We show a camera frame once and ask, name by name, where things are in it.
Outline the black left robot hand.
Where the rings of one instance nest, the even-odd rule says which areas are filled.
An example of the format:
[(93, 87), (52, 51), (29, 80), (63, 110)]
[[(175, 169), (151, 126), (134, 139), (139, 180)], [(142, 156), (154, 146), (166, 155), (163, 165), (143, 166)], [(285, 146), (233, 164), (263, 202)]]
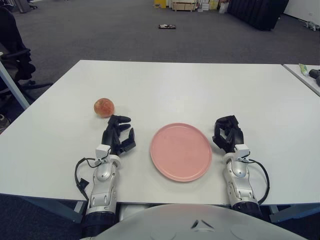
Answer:
[[(107, 127), (102, 134), (102, 145), (110, 146), (110, 154), (117, 155), (128, 152), (136, 146), (135, 132), (127, 116), (111, 115)], [(129, 130), (128, 138), (120, 141), (121, 133)]]

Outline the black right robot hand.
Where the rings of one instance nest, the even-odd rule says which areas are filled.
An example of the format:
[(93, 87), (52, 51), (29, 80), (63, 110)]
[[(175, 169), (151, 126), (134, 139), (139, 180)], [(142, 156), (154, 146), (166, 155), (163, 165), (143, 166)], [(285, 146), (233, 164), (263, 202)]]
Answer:
[(244, 144), (244, 135), (234, 115), (221, 117), (214, 124), (213, 142), (226, 153), (234, 153), (235, 145)]

